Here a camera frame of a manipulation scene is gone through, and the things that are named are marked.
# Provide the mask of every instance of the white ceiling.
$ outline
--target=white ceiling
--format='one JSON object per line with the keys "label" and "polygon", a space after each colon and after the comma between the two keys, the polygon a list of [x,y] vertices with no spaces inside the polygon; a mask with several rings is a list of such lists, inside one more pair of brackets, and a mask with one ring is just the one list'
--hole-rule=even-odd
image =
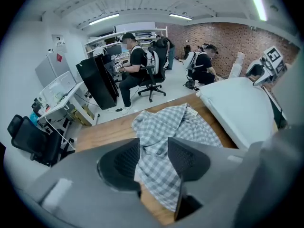
{"label": "white ceiling", "polygon": [[[280,0],[264,0],[267,24],[279,28],[292,36],[297,34]],[[279,10],[270,8],[275,5]],[[22,12],[22,19],[41,20],[46,11],[51,11],[88,34],[110,28],[113,25],[139,21],[155,21],[177,24],[193,24],[202,21],[257,21],[260,23],[252,0],[28,0]],[[188,22],[169,17],[169,13],[186,14],[193,18]],[[88,23],[110,14],[119,13],[115,19],[107,20],[103,25],[96,24],[95,29]]]}

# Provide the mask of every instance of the white mattress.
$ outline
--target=white mattress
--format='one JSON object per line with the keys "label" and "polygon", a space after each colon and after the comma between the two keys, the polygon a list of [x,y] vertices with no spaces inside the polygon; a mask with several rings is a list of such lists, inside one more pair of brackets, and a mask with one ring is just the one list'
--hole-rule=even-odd
{"label": "white mattress", "polygon": [[248,78],[231,78],[203,86],[197,96],[239,149],[247,150],[252,143],[271,136],[274,113],[270,100]]}

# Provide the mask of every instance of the white harness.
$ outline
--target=white harness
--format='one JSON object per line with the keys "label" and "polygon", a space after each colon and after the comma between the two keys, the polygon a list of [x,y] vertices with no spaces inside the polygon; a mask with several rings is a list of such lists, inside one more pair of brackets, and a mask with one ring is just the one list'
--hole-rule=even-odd
{"label": "white harness", "polygon": [[188,55],[188,58],[184,61],[184,66],[186,67],[186,70],[193,70],[196,68],[196,67],[200,67],[200,66],[204,66],[203,64],[202,65],[195,65],[196,64],[196,60],[198,58],[199,55],[201,54],[207,54],[206,52],[189,52],[189,55]]}
{"label": "white harness", "polygon": [[[136,45],[135,47],[132,48],[131,50],[131,54],[133,53],[133,51],[135,49],[142,49],[141,46]],[[146,51],[145,52],[147,54],[146,58],[147,58],[147,65],[142,65],[142,67],[145,66],[154,66],[154,70],[153,70],[153,74],[158,74],[158,69],[159,69],[159,58],[156,52],[153,52],[153,54],[150,51]]]}

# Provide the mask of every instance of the white floor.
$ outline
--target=white floor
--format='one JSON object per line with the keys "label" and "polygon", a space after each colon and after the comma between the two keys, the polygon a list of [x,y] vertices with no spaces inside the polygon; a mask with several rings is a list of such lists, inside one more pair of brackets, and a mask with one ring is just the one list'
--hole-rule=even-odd
{"label": "white floor", "polygon": [[[138,111],[142,111],[144,109],[148,109],[150,107],[163,104],[165,102],[169,102],[172,100],[175,100],[177,98],[193,94],[195,93],[194,90],[190,90],[183,86],[183,84],[187,81],[186,75],[185,75],[185,69],[183,68],[183,64],[177,60],[174,60],[173,62],[173,70],[166,71],[166,79],[163,83],[161,83],[162,88],[160,90],[166,92],[166,96],[163,96],[162,93],[159,92],[153,92],[152,94],[152,100],[153,102],[149,102],[149,94],[150,91],[144,92],[141,94],[141,96],[138,95],[137,91],[141,91],[144,88],[135,87],[131,89],[130,96],[134,96],[131,99],[132,108],[128,112],[128,114],[132,114]],[[90,99],[90,103],[96,104],[96,101],[92,98]],[[124,103],[121,95],[117,98],[117,105],[116,107],[109,108],[107,110],[101,110],[99,107],[94,106],[92,104],[89,104],[89,109],[93,113],[99,113],[100,117],[97,120],[97,124],[105,123],[110,120],[120,118],[126,115],[123,115],[122,112],[110,112],[114,111],[118,108],[123,108]],[[77,136],[79,135],[79,132],[82,128],[85,128],[85,126],[80,125],[79,123],[72,123],[69,127],[66,138],[73,138],[75,140],[73,146],[76,145]]]}

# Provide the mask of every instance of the black cabinet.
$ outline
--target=black cabinet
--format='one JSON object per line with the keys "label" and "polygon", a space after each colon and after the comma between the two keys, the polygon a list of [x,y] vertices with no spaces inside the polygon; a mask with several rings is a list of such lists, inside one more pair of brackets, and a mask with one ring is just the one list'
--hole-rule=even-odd
{"label": "black cabinet", "polygon": [[100,55],[83,60],[76,67],[87,89],[101,109],[116,106],[119,94]]}

